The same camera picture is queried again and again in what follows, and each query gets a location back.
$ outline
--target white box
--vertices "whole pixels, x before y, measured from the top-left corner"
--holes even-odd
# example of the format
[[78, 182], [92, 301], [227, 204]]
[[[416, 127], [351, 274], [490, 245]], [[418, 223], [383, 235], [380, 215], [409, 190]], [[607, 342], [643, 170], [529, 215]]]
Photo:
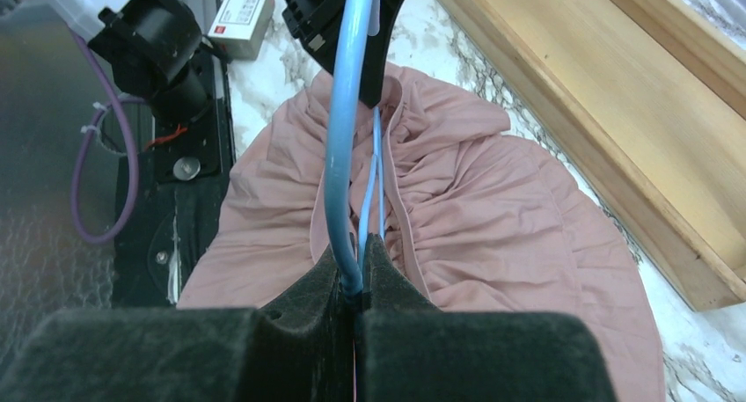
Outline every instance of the white box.
[[274, 0], [223, 0], [208, 37], [234, 59], [259, 55]]

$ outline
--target metal panel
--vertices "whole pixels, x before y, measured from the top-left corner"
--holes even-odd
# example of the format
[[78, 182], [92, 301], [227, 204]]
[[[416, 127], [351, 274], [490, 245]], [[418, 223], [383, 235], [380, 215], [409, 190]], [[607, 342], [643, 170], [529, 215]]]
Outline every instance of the metal panel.
[[[216, 0], [185, 1], [201, 25], [211, 23]], [[1, 376], [47, 314], [111, 306], [114, 251], [113, 245], [84, 243], [71, 221], [70, 177], [80, 128], [90, 121], [91, 104], [105, 94], [67, 27], [42, 2], [21, 3], [0, 18], [0, 61]], [[216, 67], [216, 89], [223, 94], [223, 73]], [[146, 140], [151, 125], [144, 122], [136, 133]], [[117, 166], [117, 155], [91, 150], [81, 190], [91, 230], [102, 231], [115, 220]]]

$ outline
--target black bracket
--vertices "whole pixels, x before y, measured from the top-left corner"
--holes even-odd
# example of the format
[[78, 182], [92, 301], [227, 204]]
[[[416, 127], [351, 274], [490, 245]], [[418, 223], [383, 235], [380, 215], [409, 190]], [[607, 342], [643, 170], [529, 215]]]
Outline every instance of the black bracket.
[[[205, 112], [199, 116], [198, 121], [185, 122], [181, 125], [186, 129], [184, 134], [177, 136], [168, 143], [159, 144], [152, 148], [152, 151], [155, 152], [156, 180], [160, 183], [179, 181], [174, 176], [173, 167], [183, 157], [191, 157], [199, 161], [200, 169], [195, 175], [196, 179], [230, 169], [230, 165], [226, 165], [225, 161], [222, 160], [221, 153], [224, 148], [230, 148], [232, 151], [233, 146], [232, 143], [227, 142], [228, 140], [221, 134], [222, 131], [218, 127], [222, 122], [230, 126], [227, 114], [228, 102], [213, 98], [212, 91], [215, 88], [214, 61], [213, 55], [198, 48], [194, 51], [194, 56], [187, 65], [189, 70], [194, 73], [200, 87], [208, 90], [208, 103], [205, 106]], [[158, 122], [156, 123], [156, 136], [171, 135], [177, 128]]]
[[[333, 75], [345, 0], [285, 0], [285, 3], [288, 7], [282, 11], [282, 17], [292, 36]], [[378, 35], [368, 37], [362, 65], [365, 81], [360, 84], [360, 101], [368, 107], [381, 101], [391, 32], [403, 3], [404, 0], [381, 0], [381, 29]]]
[[198, 121], [210, 100], [189, 60], [202, 32], [179, 0], [130, 0], [99, 14], [104, 29], [89, 47], [112, 65], [124, 92], [147, 100], [159, 123], [175, 128]]

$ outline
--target pink fabric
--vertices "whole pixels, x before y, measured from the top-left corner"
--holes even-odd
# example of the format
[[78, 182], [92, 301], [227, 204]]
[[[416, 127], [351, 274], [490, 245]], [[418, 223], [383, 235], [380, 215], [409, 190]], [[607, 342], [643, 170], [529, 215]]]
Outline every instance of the pink fabric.
[[[319, 74], [233, 168], [220, 230], [180, 308], [261, 306], [325, 250], [319, 183], [330, 89]], [[380, 107], [385, 241], [415, 287], [446, 311], [574, 314], [597, 337], [620, 400], [665, 400], [660, 337], [637, 267], [567, 169], [535, 143], [502, 135], [509, 120], [500, 107], [412, 69], [388, 67]], [[360, 106], [351, 230], [371, 130], [372, 113]]]

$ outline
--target wire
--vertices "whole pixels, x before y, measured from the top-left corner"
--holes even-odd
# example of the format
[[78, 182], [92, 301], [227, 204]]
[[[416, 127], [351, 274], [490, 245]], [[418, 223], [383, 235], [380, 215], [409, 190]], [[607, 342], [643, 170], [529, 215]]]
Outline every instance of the wire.
[[[147, 106], [147, 104], [148, 104], [144, 99], [140, 99], [139, 97], [134, 97], [134, 96], [130, 96], [130, 95], [127, 95], [127, 94], [125, 94], [123, 96], [119, 96], [118, 100], [123, 105], [145, 105], [145, 106]], [[109, 134], [107, 134], [104, 131], [104, 129], [100, 126], [100, 122], [102, 122], [106, 118], [106, 116], [109, 114], [109, 112], [112, 111], [112, 103], [108, 102], [105, 105], [102, 105], [100, 103], [96, 103], [96, 104], [93, 105], [93, 107], [96, 108], [96, 113], [94, 114], [94, 119], [100, 117], [100, 119], [98, 120], [99, 126], [98, 127], [93, 127], [92, 124], [89, 124], [88, 126], [83, 127], [83, 129], [81, 130], [81, 132], [88, 132], [89, 130], [94, 130], [97, 134], [100, 135], [101, 143], [105, 144], [104, 148], [106, 148], [107, 150], [111, 151], [113, 154], [117, 154], [119, 156], [121, 156], [122, 154], [126, 155], [127, 153], [125, 153], [124, 151], [122, 151], [122, 149], [120, 148], [119, 144], [117, 144], [114, 141], [114, 139], [111, 136], [109, 136]]]
[[[378, 107], [373, 109], [373, 156], [370, 157], [370, 172], [368, 173], [368, 186], [365, 189], [365, 197], [362, 199], [362, 207], [360, 208], [360, 223], [357, 225], [357, 265], [360, 267], [361, 275], [365, 278], [365, 245], [368, 243], [368, 221], [370, 216], [370, 206], [373, 201], [373, 190], [376, 188], [376, 173], [378, 171], [379, 162], [381, 161], [381, 112]], [[383, 201], [383, 185], [384, 177], [378, 175], [379, 195], [380, 201]], [[384, 218], [383, 205], [379, 203], [378, 208], [378, 221]], [[384, 227], [379, 226], [379, 230], [383, 232]]]
[[362, 271], [349, 240], [349, 180], [362, 59], [373, 0], [346, 0], [334, 60], [332, 104], [326, 136], [324, 204], [326, 228], [341, 272], [342, 292], [352, 301], [362, 292]]
[[182, 126], [181, 126], [181, 124], [179, 124], [179, 125], [178, 125], [178, 126], [176, 127], [176, 130], [175, 130], [175, 131], [173, 131], [173, 134], [170, 134], [170, 135], [166, 135], [166, 136], [159, 136], [158, 138], [156, 138], [156, 139], [154, 139], [154, 140], [151, 140], [151, 141], [149, 141], [149, 142], [148, 142], [147, 144], [145, 144], [145, 149], [146, 149], [146, 150], [150, 150], [150, 149], [151, 149], [152, 147], [155, 147], [155, 146], [157, 146], [157, 145], [161, 145], [161, 144], [166, 144], [166, 143], [170, 143], [171, 141], [173, 141], [173, 140], [175, 140], [176, 138], [178, 138], [178, 137], [179, 137], [179, 135], [182, 135], [182, 134], [184, 134], [184, 133], [185, 133], [185, 132], [187, 132], [188, 130], [189, 130], [189, 128], [187, 128], [187, 127], [182, 127]]
[[[119, 232], [121, 232], [121, 230], [124, 228], [124, 225], [127, 224], [129, 217], [132, 215], [132, 211], [135, 209], [138, 181], [140, 178], [139, 166], [137, 163], [137, 148], [135, 145], [135, 138], [132, 136], [132, 130], [129, 127], [127, 115], [124, 113], [121, 102], [114, 92], [112, 83], [109, 81], [109, 78], [104, 73], [104, 70], [101, 69], [99, 61], [97, 61], [96, 58], [93, 56], [93, 52], [88, 48], [85, 40], [83, 40], [83, 38], [81, 38], [74, 32], [70, 32], [72, 33], [73, 40], [77, 44], [78, 48], [80, 48], [83, 56], [85, 56], [85, 59], [88, 61], [88, 63], [91, 65], [91, 68], [95, 72], [96, 77], [99, 78], [101, 85], [104, 87], [106, 96], [109, 98], [109, 104], [111, 105], [114, 114], [116, 114], [117, 121], [119, 122], [121, 134], [124, 137], [124, 148], [127, 152], [127, 164], [129, 170], [127, 198], [124, 201], [124, 207], [122, 208], [121, 214], [117, 221], [114, 223], [110, 230], [107, 230], [102, 235], [92, 235], [85, 229], [85, 227], [83, 226], [83, 221], [80, 218], [80, 201], [78, 199], [80, 192], [80, 177], [83, 172], [83, 165], [88, 155], [88, 149], [91, 146], [91, 141], [95, 134], [95, 130], [88, 130], [83, 138], [83, 143], [80, 146], [80, 151], [77, 153], [75, 169], [72, 173], [72, 186], [70, 189], [70, 209], [72, 211], [72, 221], [75, 224], [77, 233], [80, 234], [81, 238], [83, 238], [84, 241], [90, 244], [104, 244], [117, 236]], [[97, 111], [91, 119], [91, 126], [97, 128], [103, 117], [103, 111]]]
[[223, 47], [219, 45], [216, 41], [209, 38], [207, 35], [203, 35], [202, 38], [207, 41], [200, 41], [200, 48], [214, 57], [216, 57], [220, 62], [224, 62], [225, 64], [230, 64], [233, 62], [233, 59], [228, 55], [228, 53], [225, 52]]
[[373, 111], [373, 155], [376, 156], [376, 168], [378, 170], [378, 235], [386, 238], [386, 213], [384, 212], [384, 152], [381, 141], [383, 138], [381, 128], [381, 111], [376, 107]]

